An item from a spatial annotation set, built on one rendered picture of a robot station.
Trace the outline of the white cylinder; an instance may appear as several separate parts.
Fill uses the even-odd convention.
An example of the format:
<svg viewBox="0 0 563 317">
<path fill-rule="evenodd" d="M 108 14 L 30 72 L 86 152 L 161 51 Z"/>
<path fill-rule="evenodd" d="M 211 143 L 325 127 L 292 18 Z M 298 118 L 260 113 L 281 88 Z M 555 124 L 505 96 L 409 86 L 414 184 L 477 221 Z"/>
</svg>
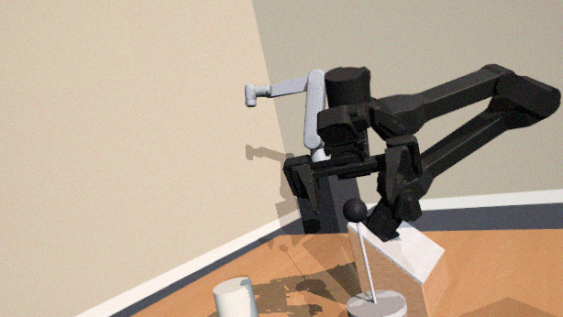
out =
<svg viewBox="0 0 563 317">
<path fill-rule="evenodd" d="M 249 278 L 227 280 L 213 288 L 218 317 L 259 317 Z"/>
</svg>

